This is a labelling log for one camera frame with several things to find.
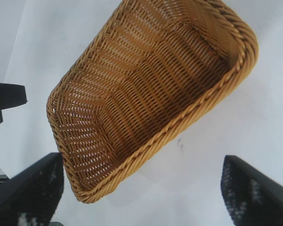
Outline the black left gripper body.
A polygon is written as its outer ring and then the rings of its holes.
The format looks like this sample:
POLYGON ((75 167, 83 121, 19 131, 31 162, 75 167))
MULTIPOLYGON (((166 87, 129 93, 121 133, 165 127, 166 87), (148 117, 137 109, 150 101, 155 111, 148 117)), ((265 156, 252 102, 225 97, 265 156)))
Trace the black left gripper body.
POLYGON ((27 103, 25 86, 0 83, 0 124, 3 122, 2 110, 27 103))

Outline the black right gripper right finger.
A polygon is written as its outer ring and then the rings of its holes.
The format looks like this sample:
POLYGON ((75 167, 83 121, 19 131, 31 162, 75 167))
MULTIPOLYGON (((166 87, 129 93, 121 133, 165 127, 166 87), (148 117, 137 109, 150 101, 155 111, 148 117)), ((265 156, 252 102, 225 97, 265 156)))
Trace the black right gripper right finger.
POLYGON ((224 158, 220 181, 236 226, 283 226, 283 186, 235 155, 224 158))

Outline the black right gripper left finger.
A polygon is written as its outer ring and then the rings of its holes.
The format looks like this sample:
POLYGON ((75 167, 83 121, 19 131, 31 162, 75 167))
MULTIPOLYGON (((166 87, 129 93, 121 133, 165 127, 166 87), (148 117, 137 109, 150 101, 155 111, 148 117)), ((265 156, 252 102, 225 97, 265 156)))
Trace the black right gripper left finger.
POLYGON ((64 191, 63 158, 50 153, 16 176, 0 175, 0 226, 50 226, 64 191))

